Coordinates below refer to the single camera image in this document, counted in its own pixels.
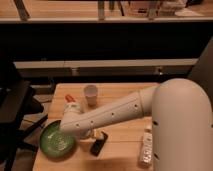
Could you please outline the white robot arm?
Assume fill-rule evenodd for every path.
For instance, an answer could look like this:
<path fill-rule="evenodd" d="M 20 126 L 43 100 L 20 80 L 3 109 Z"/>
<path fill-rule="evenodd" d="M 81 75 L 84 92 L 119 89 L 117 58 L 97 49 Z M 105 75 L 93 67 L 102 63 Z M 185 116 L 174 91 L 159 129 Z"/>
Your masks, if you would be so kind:
<path fill-rule="evenodd" d="M 60 130 L 77 137 L 149 116 L 154 171 L 213 171 L 213 108 L 204 89 L 189 79 L 170 79 L 137 90 L 85 114 L 63 115 Z"/>

